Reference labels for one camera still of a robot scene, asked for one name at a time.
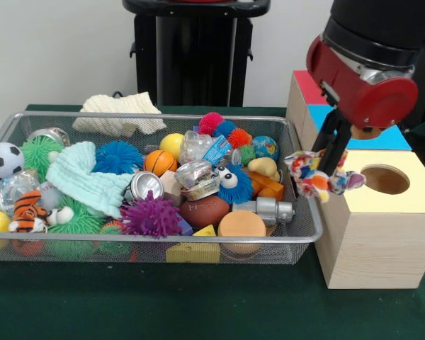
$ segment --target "red spiky ball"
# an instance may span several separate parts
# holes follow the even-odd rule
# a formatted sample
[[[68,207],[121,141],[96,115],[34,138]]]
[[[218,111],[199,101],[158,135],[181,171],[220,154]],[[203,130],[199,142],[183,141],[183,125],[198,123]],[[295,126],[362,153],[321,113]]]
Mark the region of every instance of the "red spiky ball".
[[[198,133],[201,135],[212,136],[214,130],[219,126],[221,122],[224,121],[224,118],[218,112],[209,112],[201,118],[200,123],[198,124]]]
[[[233,149],[243,147],[244,145],[250,145],[251,141],[252,136],[240,127],[234,129],[228,136],[228,142],[231,144]]]

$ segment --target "yellow block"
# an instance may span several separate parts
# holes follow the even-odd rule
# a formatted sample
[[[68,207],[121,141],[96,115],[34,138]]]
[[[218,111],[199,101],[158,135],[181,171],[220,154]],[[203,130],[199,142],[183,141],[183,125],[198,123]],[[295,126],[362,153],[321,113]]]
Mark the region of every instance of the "yellow block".
[[[202,230],[198,230],[193,236],[216,236],[213,225],[208,225]]]
[[[220,260],[218,243],[180,243],[166,250],[167,263],[217,264]]]

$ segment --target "orange block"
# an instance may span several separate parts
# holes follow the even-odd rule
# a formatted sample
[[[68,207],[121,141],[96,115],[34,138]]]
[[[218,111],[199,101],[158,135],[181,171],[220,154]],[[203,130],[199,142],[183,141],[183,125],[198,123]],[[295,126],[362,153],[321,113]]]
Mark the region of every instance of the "orange block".
[[[257,182],[261,187],[261,190],[258,192],[257,196],[274,197],[277,201],[283,199],[285,187],[282,184],[253,171],[246,171],[246,173],[249,175],[252,182]]]

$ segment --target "cream knitted cloth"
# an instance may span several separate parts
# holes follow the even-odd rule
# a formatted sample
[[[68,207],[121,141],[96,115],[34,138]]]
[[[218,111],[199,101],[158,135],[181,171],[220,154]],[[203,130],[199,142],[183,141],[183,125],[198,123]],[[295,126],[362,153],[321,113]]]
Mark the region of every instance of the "cream knitted cloth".
[[[88,99],[80,112],[101,113],[158,113],[148,92],[122,98],[112,98],[104,94]],[[151,135],[166,128],[162,119],[149,118],[88,118],[80,117],[72,127],[79,132],[98,132],[111,137],[131,137],[138,129],[145,135]]]

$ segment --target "black stand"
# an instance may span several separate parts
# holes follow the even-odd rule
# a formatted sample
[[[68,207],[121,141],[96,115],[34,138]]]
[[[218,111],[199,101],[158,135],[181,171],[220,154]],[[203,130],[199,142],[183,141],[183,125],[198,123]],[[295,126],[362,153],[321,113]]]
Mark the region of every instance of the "black stand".
[[[137,87],[159,105],[242,106],[249,18],[269,10],[270,0],[192,4],[123,0],[136,14]]]

